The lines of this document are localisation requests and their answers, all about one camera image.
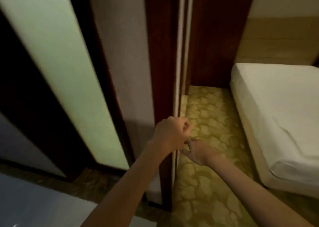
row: white wall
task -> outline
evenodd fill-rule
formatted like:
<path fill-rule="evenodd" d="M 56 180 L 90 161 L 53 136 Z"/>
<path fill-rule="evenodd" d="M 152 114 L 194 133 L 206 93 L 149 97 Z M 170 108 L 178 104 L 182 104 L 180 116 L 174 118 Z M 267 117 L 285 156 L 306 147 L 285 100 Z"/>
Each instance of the white wall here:
<path fill-rule="evenodd" d="M 0 4 L 97 162 L 128 169 L 70 0 Z"/>
<path fill-rule="evenodd" d="M 51 160 L 0 112 L 0 158 L 65 177 Z"/>
<path fill-rule="evenodd" d="M 249 18 L 319 16 L 319 0 L 253 0 Z"/>
<path fill-rule="evenodd" d="M 91 0 L 135 157 L 154 131 L 154 108 L 144 0 Z M 159 173 L 147 191 L 161 203 Z"/>

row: bare skin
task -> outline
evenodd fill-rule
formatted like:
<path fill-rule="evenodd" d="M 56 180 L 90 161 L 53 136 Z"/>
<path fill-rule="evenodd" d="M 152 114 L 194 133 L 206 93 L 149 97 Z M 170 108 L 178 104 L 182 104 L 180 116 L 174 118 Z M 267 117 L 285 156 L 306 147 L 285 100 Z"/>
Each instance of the bare skin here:
<path fill-rule="evenodd" d="M 131 168 L 118 181 L 81 227 L 127 227 L 150 180 L 164 158 L 181 150 L 198 165 L 213 169 L 232 189 L 259 226 L 312 226 L 271 195 L 212 147 L 188 140 L 193 126 L 186 118 L 169 117 L 156 125 L 152 139 Z"/>
<path fill-rule="evenodd" d="M 188 140 L 187 143 L 190 151 L 183 148 L 181 152 L 196 164 L 214 170 L 245 206 L 258 226 L 313 226 L 211 146 L 201 140 Z"/>

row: yellow carpet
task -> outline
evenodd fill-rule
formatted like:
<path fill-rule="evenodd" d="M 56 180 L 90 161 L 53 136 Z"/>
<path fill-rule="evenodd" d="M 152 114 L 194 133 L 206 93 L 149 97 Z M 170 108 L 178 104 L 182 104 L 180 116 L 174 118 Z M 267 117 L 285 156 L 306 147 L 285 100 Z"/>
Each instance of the yellow carpet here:
<path fill-rule="evenodd" d="M 223 152 L 250 178 L 259 182 L 254 161 L 230 90 L 190 86 L 185 116 L 195 126 L 192 137 Z M 271 190 L 279 199 L 319 226 L 319 201 Z M 211 169 L 180 154 L 173 190 L 173 215 L 181 226 L 256 226 L 236 196 Z"/>

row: white bedding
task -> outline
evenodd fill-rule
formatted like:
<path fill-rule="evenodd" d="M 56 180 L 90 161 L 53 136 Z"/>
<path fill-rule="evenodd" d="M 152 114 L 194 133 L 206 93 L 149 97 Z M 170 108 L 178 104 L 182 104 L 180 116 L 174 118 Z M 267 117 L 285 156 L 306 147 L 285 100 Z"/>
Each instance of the white bedding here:
<path fill-rule="evenodd" d="M 319 186 L 319 68 L 237 63 L 231 80 L 269 170 Z"/>

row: person's right hand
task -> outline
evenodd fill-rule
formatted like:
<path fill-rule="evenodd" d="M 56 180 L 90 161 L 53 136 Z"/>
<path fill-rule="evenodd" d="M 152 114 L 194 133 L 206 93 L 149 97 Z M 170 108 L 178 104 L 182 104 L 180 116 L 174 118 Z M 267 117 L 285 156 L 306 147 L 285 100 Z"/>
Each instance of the person's right hand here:
<path fill-rule="evenodd" d="M 202 140 L 187 140 L 189 151 L 185 148 L 181 152 L 190 160 L 200 166 L 207 166 L 208 160 L 221 156 L 212 146 L 205 144 Z"/>

